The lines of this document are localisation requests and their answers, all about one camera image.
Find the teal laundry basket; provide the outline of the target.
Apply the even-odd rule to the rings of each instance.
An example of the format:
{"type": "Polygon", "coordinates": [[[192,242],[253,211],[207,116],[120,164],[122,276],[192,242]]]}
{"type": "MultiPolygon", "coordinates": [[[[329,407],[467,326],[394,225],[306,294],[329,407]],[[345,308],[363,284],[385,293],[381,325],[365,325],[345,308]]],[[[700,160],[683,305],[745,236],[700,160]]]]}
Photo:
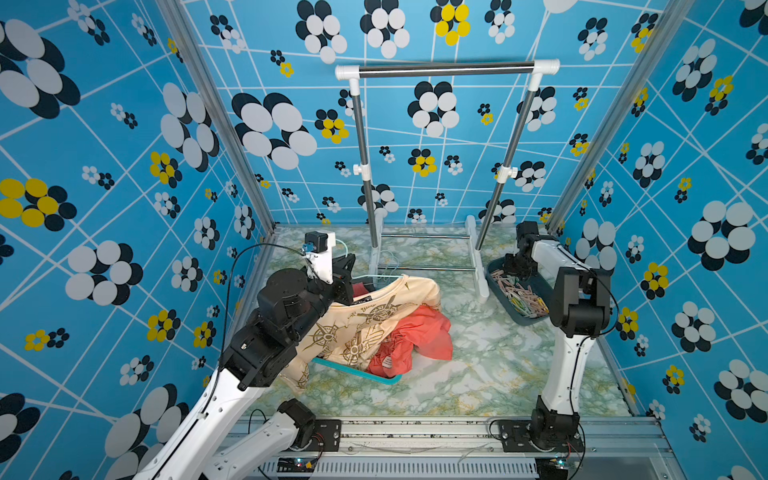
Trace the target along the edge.
{"type": "Polygon", "coordinates": [[[330,368],[330,369],[333,369],[333,370],[336,370],[336,371],[339,371],[339,372],[342,372],[342,373],[345,373],[345,374],[348,374],[348,375],[352,375],[352,376],[357,377],[357,378],[361,378],[361,379],[377,382],[377,383],[383,384],[383,385],[395,385],[402,378],[401,375],[396,375],[396,376],[394,376],[392,378],[381,377],[381,376],[377,376],[377,375],[368,373],[366,371],[358,370],[358,369],[352,368],[350,366],[343,365],[343,364],[338,364],[338,363],[331,362],[331,361],[328,361],[328,360],[325,360],[325,359],[322,359],[322,358],[314,358],[312,360],[312,362],[314,364],[321,365],[323,367],[327,367],[327,368],[330,368]]]}

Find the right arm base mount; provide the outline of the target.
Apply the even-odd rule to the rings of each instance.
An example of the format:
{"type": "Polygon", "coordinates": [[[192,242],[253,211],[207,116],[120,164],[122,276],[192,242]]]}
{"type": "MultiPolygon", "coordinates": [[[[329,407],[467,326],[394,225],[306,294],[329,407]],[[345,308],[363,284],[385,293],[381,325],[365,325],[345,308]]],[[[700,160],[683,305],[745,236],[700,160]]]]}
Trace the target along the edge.
{"type": "Polygon", "coordinates": [[[495,419],[488,430],[507,453],[582,453],[585,447],[573,416],[556,416],[553,422],[495,419]]]}

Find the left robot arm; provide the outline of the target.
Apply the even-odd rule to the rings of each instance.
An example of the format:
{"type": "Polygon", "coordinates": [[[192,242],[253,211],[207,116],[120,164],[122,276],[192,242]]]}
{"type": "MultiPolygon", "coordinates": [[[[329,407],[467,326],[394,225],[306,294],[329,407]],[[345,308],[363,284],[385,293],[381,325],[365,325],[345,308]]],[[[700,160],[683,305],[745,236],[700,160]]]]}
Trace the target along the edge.
{"type": "Polygon", "coordinates": [[[139,479],[244,479],[292,446],[306,446],[315,416],[296,399],[255,432],[223,448],[245,410],[296,357],[298,346],[334,303],[353,299],[352,254],[310,253],[301,269],[274,272],[258,306],[231,338],[212,383],[139,479]]]}

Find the mint green wire hanger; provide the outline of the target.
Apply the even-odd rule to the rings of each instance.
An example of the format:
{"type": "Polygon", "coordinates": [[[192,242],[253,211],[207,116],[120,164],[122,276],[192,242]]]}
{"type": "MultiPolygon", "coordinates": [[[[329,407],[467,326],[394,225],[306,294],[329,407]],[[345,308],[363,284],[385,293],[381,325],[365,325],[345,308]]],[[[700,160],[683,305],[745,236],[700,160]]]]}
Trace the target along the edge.
{"type": "Polygon", "coordinates": [[[399,274],[398,272],[366,274],[353,277],[352,284],[362,284],[369,291],[375,291],[380,290],[403,277],[404,275],[399,274]]]}

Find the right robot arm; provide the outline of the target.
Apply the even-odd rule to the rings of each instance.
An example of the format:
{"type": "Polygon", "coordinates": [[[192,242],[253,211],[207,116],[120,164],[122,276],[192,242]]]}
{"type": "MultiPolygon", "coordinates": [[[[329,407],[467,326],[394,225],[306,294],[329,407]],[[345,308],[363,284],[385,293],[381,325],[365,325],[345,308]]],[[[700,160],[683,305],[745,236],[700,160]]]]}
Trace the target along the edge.
{"type": "Polygon", "coordinates": [[[543,300],[555,332],[548,379],[529,427],[531,442],[552,450],[579,433],[587,357],[611,320],[610,275],[577,259],[534,221],[516,226],[516,245],[517,252],[505,256],[503,270],[543,300]]]}

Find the red garment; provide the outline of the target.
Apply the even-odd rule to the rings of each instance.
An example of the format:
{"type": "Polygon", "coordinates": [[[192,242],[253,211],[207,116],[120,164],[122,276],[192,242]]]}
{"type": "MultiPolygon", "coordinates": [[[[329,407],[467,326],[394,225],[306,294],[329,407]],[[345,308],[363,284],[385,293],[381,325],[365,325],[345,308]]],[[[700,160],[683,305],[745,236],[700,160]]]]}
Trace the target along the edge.
{"type": "Polygon", "coordinates": [[[453,343],[450,320],[435,308],[421,305],[399,321],[370,360],[367,373],[393,378],[408,373],[413,353],[432,360],[450,361],[453,343]]]}

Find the pile of coloured clothespins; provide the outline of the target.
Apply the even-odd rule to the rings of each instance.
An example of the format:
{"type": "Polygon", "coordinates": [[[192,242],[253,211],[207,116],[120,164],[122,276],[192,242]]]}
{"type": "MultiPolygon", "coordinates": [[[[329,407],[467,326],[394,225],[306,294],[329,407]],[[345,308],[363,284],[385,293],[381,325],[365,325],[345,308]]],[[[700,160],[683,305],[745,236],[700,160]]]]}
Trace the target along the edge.
{"type": "Polygon", "coordinates": [[[493,285],[503,301],[520,317],[538,319],[549,315],[544,300],[535,294],[530,286],[524,287],[515,277],[507,276],[503,270],[491,273],[493,285]]]}

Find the dark grey clothespin tray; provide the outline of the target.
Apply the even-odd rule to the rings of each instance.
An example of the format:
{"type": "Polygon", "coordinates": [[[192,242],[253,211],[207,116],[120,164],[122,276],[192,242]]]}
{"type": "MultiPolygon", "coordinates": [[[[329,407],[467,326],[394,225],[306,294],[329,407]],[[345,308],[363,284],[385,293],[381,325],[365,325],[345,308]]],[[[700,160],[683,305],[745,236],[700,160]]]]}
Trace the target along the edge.
{"type": "Polygon", "coordinates": [[[539,273],[521,278],[513,257],[513,254],[505,254],[486,266],[485,276],[491,293],[510,318],[521,326],[547,320],[553,287],[539,273]]]}

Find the beige compass print t-shirt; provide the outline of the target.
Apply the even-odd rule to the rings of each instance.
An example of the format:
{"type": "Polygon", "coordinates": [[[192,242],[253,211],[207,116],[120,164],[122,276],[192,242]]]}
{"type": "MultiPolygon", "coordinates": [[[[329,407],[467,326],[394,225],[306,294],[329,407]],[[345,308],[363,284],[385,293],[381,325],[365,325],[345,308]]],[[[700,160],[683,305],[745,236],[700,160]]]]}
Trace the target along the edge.
{"type": "Polygon", "coordinates": [[[440,287],[434,280],[408,275],[355,296],[349,306],[333,303],[301,340],[296,357],[279,378],[300,393],[309,380],[309,364],[316,358],[363,370],[400,321],[422,306],[438,311],[440,304],[440,287]]]}

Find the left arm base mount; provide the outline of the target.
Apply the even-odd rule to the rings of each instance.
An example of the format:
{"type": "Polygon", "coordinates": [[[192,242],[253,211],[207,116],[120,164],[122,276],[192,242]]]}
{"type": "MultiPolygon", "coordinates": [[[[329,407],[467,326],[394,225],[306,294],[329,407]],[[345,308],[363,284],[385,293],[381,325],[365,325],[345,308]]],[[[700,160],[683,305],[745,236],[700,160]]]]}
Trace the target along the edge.
{"type": "Polygon", "coordinates": [[[298,427],[290,419],[288,426],[293,427],[297,436],[284,452],[337,452],[341,440],[342,421],[339,419],[316,419],[313,423],[298,427]]]}

